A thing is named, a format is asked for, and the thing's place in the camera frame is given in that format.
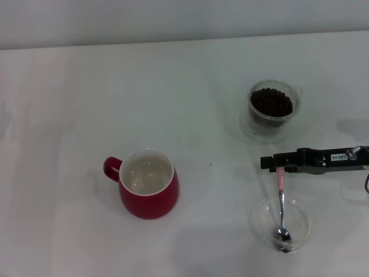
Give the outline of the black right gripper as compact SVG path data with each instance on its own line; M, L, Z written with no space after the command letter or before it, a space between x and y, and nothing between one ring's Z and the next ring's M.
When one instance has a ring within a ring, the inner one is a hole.
M331 172L368 169L368 146L336 149L299 148L295 152L274 154L260 158L260 168L275 172L321 175Z

